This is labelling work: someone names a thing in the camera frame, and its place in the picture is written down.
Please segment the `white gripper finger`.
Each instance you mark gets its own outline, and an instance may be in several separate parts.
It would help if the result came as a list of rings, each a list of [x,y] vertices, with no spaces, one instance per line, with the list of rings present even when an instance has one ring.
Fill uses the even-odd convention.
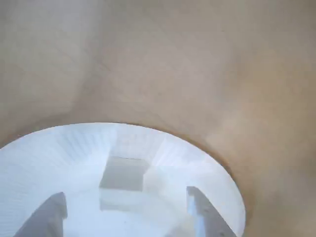
[[[187,212],[192,216],[196,237],[235,237],[205,194],[194,186],[186,187]]]
[[[16,232],[16,237],[62,237],[67,218],[67,201],[63,192],[51,195]]]

